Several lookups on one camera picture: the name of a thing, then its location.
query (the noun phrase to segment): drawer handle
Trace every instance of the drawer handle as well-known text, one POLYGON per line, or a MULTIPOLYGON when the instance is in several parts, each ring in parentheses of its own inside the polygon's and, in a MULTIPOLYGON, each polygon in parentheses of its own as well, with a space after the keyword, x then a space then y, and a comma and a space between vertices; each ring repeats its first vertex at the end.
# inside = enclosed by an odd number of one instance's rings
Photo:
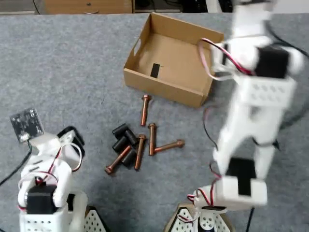
POLYGON ((84 12, 84 14, 86 15, 93 15, 93 14, 97 14, 99 11, 94 11, 94 12, 84 12))

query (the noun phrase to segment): copper screw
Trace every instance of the copper screw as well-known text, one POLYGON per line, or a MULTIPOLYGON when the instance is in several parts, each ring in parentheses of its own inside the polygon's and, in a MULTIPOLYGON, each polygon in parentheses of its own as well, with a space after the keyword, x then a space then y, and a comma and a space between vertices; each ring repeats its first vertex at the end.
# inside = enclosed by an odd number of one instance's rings
POLYGON ((140 164, 141 164, 141 157, 143 155, 143 148, 146 140, 146 135, 140 134, 139 135, 140 139, 140 144, 139 144, 139 149, 137 150, 137 156, 136 156, 136 162, 135 162, 135 170, 138 171, 140 169, 140 164))
POLYGON ((146 125, 147 120, 148 102, 151 100, 151 96, 145 94, 141 99, 144 101, 144 104, 140 117, 140 125, 144 127, 146 125))
POLYGON ((149 136, 149 155, 153 156, 155 154, 155 129, 156 129, 156 124, 155 123, 150 123, 148 125, 148 128, 150 129, 150 136, 149 136))
POLYGON ((120 162, 120 160, 122 160, 128 153, 128 151, 131 149, 131 146, 128 145, 124 150, 123 152, 121 152, 121 154, 117 157, 117 159, 115 159, 115 161, 110 165, 110 166, 107 166, 105 168, 105 171, 107 172, 107 174, 111 174, 114 170, 114 167, 120 162))
POLYGON ((155 150, 154 152, 156 153, 156 152, 164 151, 164 150, 167 150, 167 149, 170 149, 170 148, 174 148, 174 147, 180 147, 181 148, 183 146, 184 146, 184 140, 178 139, 174 143, 166 144, 164 146, 157 147, 156 149, 154 149, 155 150))

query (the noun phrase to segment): circuit board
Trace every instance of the circuit board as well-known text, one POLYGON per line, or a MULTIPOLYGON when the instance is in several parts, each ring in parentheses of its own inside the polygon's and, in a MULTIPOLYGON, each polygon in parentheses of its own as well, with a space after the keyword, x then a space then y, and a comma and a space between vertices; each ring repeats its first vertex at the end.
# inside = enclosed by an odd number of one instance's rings
POLYGON ((10 120, 20 143, 44 134, 41 121, 34 108, 12 115, 10 120))

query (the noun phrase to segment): open cardboard box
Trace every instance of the open cardboard box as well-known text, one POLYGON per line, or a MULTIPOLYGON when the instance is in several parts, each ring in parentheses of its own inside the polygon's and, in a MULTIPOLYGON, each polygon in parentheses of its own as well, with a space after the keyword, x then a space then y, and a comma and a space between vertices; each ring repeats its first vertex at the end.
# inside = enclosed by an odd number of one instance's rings
MULTIPOLYGON (((220 43, 224 35, 151 13, 124 66, 126 85, 200 107, 212 82, 197 53, 197 42, 202 37, 220 43), (154 64, 159 64, 157 78, 150 76, 154 64)), ((204 50, 206 61, 211 66, 210 47, 206 43, 204 50)))

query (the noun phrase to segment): drawer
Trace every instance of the drawer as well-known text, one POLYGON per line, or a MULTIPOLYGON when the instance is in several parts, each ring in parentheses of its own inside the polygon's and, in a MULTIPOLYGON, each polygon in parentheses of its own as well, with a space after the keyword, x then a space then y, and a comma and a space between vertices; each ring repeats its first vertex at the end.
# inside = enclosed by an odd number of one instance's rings
POLYGON ((48 14, 132 13, 131 0, 45 0, 48 14))

